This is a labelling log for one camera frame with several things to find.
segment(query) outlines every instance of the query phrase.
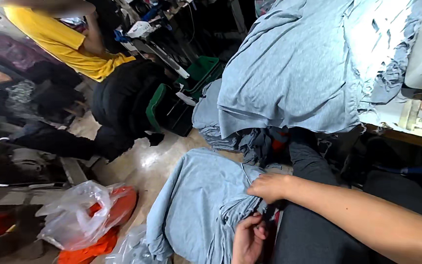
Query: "gray fabric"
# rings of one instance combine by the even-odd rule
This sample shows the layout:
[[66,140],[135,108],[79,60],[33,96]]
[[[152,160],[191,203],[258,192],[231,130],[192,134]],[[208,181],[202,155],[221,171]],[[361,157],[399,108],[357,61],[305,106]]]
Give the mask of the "gray fabric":
[[246,189],[261,173],[206,148],[185,153],[148,214],[150,252],[158,260],[175,252],[198,264],[230,263],[234,228],[260,203]]
[[404,82],[422,0],[354,1],[344,20],[354,71],[366,95],[362,101],[387,103]]
[[203,88],[203,97],[193,109],[191,118],[193,127],[198,129],[206,142],[213,149],[237,150],[240,137],[232,133],[225,139],[221,138],[218,113],[218,95],[222,79],[217,79]]
[[338,132],[359,123],[356,91],[345,85],[343,14],[351,0],[279,0],[258,18],[223,73],[221,135],[248,127]]
[[223,73],[221,137],[268,126],[349,131],[361,100],[398,93],[421,15],[422,0],[278,0]]
[[239,151],[243,152],[243,163],[266,167],[266,159],[272,151],[271,142],[268,129],[252,129],[239,143]]

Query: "orange fabric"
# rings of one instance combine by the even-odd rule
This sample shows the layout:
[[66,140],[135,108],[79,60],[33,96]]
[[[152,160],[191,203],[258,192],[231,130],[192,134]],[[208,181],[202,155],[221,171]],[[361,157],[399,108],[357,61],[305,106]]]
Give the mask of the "orange fabric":
[[[106,225],[108,226],[112,221],[118,219],[121,217],[123,213],[126,212],[125,216],[118,222],[116,225],[123,225],[125,224],[128,219],[131,217],[131,214],[133,213],[133,210],[136,207],[137,203],[137,193],[136,191],[130,187],[120,187],[117,189],[114,189],[113,192],[110,195],[117,195],[125,192],[124,196],[121,196],[117,199],[117,201],[114,203],[112,208],[110,209],[109,217],[106,221]],[[102,207],[98,203],[92,205],[89,208],[89,216],[93,217],[94,214],[99,211]]]
[[110,228],[95,245],[88,248],[75,251],[62,250],[58,258],[58,264],[89,264],[98,255],[111,253],[117,244],[118,231],[120,231],[119,226]]
[[[121,218],[114,227],[101,237],[96,244],[87,247],[85,249],[79,249],[75,251],[64,251],[60,252],[58,258],[58,264],[89,264],[91,263],[96,256],[111,253],[114,249],[117,239],[118,231],[120,230],[119,225],[125,224],[133,210],[136,207],[137,203],[137,193],[132,187],[120,187],[114,189],[110,195],[117,195],[124,193],[123,196],[115,201],[114,205],[110,209],[110,214],[107,221],[105,222],[106,226],[109,226],[111,222],[120,218],[123,214],[126,214]],[[94,214],[99,211],[102,207],[98,203],[92,205],[89,208],[89,216],[94,216]]]

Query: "workbench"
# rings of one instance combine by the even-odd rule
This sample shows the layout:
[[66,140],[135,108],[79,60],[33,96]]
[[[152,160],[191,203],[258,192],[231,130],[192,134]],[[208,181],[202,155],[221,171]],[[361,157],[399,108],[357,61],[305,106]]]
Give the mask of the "workbench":
[[385,105],[360,114],[367,132],[422,147],[422,90],[402,88]]

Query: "person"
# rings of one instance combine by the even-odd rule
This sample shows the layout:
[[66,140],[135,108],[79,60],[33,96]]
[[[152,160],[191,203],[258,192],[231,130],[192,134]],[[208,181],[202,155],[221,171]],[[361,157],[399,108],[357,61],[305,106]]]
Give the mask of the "person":
[[34,89],[32,81],[0,66],[0,116],[17,124],[20,119],[43,120],[31,104]]
[[[363,192],[337,184],[316,151],[314,134],[290,129],[294,175],[264,174],[247,190],[285,207],[272,263],[422,264],[422,189],[383,171],[371,171]],[[260,214],[236,227],[232,264],[254,264],[268,237]]]
[[[160,84],[172,85],[167,69],[154,58],[126,57],[106,51],[95,7],[82,0],[6,0],[7,18],[50,54],[98,82],[92,114],[101,125],[131,138],[147,137],[145,114]],[[88,29],[79,33],[54,17],[85,15]]]

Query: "hand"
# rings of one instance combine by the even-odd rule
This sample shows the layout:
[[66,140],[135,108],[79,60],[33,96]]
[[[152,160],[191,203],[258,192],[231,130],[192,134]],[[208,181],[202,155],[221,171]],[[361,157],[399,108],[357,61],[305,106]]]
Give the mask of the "hand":
[[285,182],[289,177],[291,175],[278,173],[261,174],[247,189],[247,194],[262,197],[267,204],[284,199],[287,186]]
[[231,264],[255,264],[268,236],[260,213],[243,219],[235,229]]

